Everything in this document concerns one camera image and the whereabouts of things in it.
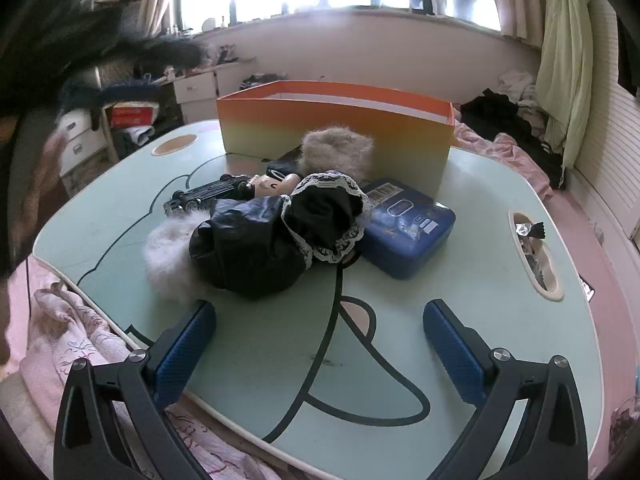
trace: orange box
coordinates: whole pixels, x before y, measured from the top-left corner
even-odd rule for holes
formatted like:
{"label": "orange box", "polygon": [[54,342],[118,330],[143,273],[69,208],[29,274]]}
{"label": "orange box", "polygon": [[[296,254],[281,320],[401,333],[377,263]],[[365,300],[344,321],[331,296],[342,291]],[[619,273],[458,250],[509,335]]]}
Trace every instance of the orange box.
{"label": "orange box", "polygon": [[276,159],[304,134],[348,126],[375,143],[371,179],[393,177],[437,195],[453,139],[451,103],[399,90],[276,81],[218,99],[227,153]]}

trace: pink blanket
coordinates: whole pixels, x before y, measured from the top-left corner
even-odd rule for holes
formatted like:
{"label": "pink blanket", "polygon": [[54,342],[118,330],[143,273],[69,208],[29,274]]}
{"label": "pink blanket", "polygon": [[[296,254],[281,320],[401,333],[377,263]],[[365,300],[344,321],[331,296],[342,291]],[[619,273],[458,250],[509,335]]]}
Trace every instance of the pink blanket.
{"label": "pink blanket", "polygon": [[554,193],[549,186],[549,177],[546,176],[546,173],[524,150],[518,147],[513,137],[507,134],[498,134],[491,142],[480,137],[466,124],[456,121],[453,145],[468,152],[497,160],[517,171],[529,181],[540,200],[544,200]]}
{"label": "pink blanket", "polygon": [[[42,272],[39,285],[43,288],[33,294],[29,347],[20,362],[20,373],[34,403],[54,430],[71,363],[79,357],[94,365],[120,362],[129,350],[122,339],[111,333],[103,318],[66,285],[56,282],[52,274]],[[124,405],[114,402],[114,407],[142,473],[159,478]],[[280,480],[264,462],[229,446],[179,404],[169,406],[166,414],[211,478]]]}

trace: drawer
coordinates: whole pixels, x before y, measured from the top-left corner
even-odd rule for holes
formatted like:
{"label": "drawer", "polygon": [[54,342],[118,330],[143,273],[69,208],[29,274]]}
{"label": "drawer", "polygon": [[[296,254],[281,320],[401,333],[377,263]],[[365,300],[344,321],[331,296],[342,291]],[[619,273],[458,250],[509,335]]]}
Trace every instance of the drawer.
{"label": "drawer", "polygon": [[215,99],[182,103],[180,108],[182,109],[182,118],[185,124],[218,118],[218,107]]}
{"label": "drawer", "polygon": [[69,139],[77,137],[91,127],[89,110],[71,110],[60,118],[59,128],[68,131]]}
{"label": "drawer", "polygon": [[218,83],[218,97],[233,94],[240,90],[242,80],[248,78],[255,71],[255,63],[230,63],[216,68]]}
{"label": "drawer", "polygon": [[99,152],[107,145],[102,130],[94,132],[85,130],[71,139],[62,153],[60,175],[68,173],[82,161],[88,159],[94,153]]}
{"label": "drawer", "polygon": [[216,84],[213,72],[207,72],[174,81],[175,100],[178,104],[215,99]]}

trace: green towel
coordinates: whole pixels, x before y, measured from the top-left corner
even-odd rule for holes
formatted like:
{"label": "green towel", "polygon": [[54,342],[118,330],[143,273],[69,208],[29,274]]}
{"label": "green towel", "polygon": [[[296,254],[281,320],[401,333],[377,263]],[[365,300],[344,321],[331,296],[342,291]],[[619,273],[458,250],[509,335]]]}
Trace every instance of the green towel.
{"label": "green towel", "polygon": [[545,141],[555,152],[564,146],[563,168],[574,166],[589,117],[593,35],[588,1],[546,0],[536,95],[549,114]]}

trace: red box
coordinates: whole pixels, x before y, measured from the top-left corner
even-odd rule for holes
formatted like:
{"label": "red box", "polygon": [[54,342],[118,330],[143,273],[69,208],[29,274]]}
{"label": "red box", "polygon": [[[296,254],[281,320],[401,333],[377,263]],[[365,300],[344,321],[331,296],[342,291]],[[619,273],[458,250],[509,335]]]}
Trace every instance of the red box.
{"label": "red box", "polygon": [[127,128],[128,126],[151,126],[156,120],[158,104],[132,105],[122,103],[111,109],[111,127]]}

